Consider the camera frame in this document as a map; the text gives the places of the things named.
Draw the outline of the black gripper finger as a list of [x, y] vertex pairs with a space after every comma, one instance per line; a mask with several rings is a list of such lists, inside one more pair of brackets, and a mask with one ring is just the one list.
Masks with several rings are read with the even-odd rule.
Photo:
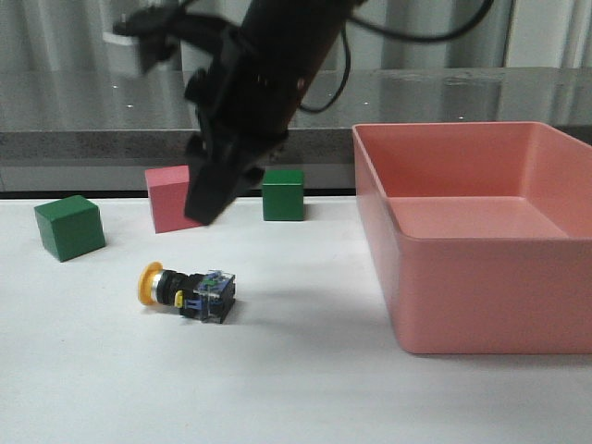
[[234, 196], [238, 198], [250, 195], [257, 190], [263, 177], [264, 170], [258, 166], [240, 173], [234, 189]]
[[241, 173], [234, 168], [206, 161], [190, 159], [189, 187], [184, 215], [202, 225], [211, 225], [234, 200]]

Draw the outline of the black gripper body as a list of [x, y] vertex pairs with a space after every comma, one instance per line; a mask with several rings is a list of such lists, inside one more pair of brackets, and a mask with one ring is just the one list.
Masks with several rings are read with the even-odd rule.
[[222, 27], [194, 31], [191, 44], [213, 57], [197, 71], [185, 96], [195, 103], [199, 135], [187, 147], [197, 157], [237, 172], [287, 138], [290, 121], [290, 33], [282, 27]]

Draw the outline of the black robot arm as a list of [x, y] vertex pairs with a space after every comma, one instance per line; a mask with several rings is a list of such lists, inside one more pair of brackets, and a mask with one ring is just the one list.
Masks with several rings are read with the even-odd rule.
[[352, 1], [253, 1], [217, 35], [212, 63], [185, 96], [200, 130], [187, 145], [186, 217], [209, 225], [257, 185], [264, 157], [280, 149]]

